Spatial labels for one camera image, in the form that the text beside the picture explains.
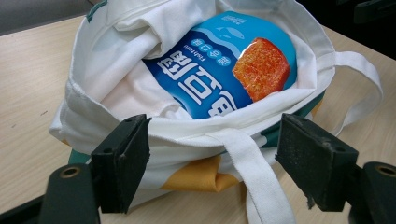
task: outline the table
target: table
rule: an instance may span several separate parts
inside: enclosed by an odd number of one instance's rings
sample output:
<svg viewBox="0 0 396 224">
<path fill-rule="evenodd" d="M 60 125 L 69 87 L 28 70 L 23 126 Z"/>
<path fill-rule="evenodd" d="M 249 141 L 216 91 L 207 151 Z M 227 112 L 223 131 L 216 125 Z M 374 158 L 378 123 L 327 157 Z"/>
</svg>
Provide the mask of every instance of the table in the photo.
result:
<svg viewBox="0 0 396 224">
<path fill-rule="evenodd" d="M 76 30 L 82 18 L 0 36 L 0 213 L 45 193 L 47 180 L 65 165 L 70 148 L 48 132 L 64 98 Z M 396 164 L 396 61 L 325 28 L 338 51 L 361 53 L 376 66 L 385 99 L 370 116 L 341 132 L 339 138 L 367 161 Z M 337 68 L 314 121 L 330 130 L 347 108 L 372 88 L 357 72 Z M 347 223 L 343 213 L 308 210 L 306 198 L 279 164 L 276 175 L 297 223 Z M 101 214 L 102 223 L 247 223 L 243 184 L 221 193 L 171 192 L 134 208 L 127 215 Z"/>
</svg>

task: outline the dark background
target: dark background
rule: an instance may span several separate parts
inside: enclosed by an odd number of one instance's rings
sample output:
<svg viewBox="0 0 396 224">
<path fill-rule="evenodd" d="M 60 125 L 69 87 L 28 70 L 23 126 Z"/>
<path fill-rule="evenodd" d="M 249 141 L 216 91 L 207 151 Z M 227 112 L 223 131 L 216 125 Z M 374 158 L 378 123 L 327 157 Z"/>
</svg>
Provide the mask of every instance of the dark background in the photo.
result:
<svg viewBox="0 0 396 224">
<path fill-rule="evenodd" d="M 357 24 L 354 8 L 366 1 L 350 0 L 337 5 L 336 0 L 297 0 L 322 25 L 396 60 L 396 8 L 387 17 Z"/>
</svg>

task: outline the black metal bracket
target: black metal bracket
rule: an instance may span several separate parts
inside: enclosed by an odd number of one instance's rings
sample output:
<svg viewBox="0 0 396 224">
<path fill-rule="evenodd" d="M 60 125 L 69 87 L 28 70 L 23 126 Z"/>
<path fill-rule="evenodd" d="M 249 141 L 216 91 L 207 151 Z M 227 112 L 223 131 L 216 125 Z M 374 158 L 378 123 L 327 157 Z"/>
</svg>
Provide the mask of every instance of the black metal bracket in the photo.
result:
<svg viewBox="0 0 396 224">
<path fill-rule="evenodd" d="M 100 223 L 125 213 L 149 161 L 149 119 L 124 120 L 92 153 L 90 164 L 69 164 L 49 177 L 46 194 L 0 215 L 0 223 Z M 276 159 L 322 211 L 352 205 L 350 223 L 396 223 L 396 167 L 356 165 L 358 151 L 308 119 L 284 114 Z"/>
<path fill-rule="evenodd" d="M 326 212 L 352 209 L 350 223 L 396 223 L 396 167 L 370 161 L 314 122 L 284 114 L 276 159 L 308 199 Z"/>
</svg>

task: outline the yellow fabric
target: yellow fabric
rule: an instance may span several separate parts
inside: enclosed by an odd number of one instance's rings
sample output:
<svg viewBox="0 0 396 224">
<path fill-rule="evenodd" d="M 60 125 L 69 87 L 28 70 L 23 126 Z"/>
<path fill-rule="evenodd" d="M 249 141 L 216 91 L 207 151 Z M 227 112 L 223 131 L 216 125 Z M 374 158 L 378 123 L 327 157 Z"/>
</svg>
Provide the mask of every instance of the yellow fabric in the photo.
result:
<svg viewBox="0 0 396 224">
<path fill-rule="evenodd" d="M 315 105 L 315 107 L 311 110 L 313 117 L 317 114 L 322 102 L 323 102 L 323 99 L 321 101 L 319 101 L 319 103 L 317 105 Z"/>
<path fill-rule="evenodd" d="M 233 175 L 218 173 L 221 156 L 191 161 L 174 172 L 162 189 L 219 192 L 239 183 Z"/>
</svg>

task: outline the food image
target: food image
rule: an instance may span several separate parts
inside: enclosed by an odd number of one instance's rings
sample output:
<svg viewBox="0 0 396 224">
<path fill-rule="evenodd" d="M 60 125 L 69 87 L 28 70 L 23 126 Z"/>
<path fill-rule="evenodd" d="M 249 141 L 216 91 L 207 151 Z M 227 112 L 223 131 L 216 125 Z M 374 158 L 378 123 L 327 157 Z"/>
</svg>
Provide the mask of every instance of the food image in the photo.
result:
<svg viewBox="0 0 396 224">
<path fill-rule="evenodd" d="M 282 51 L 267 39 L 257 37 L 244 50 L 233 68 L 253 102 L 282 91 L 290 66 Z"/>
</svg>

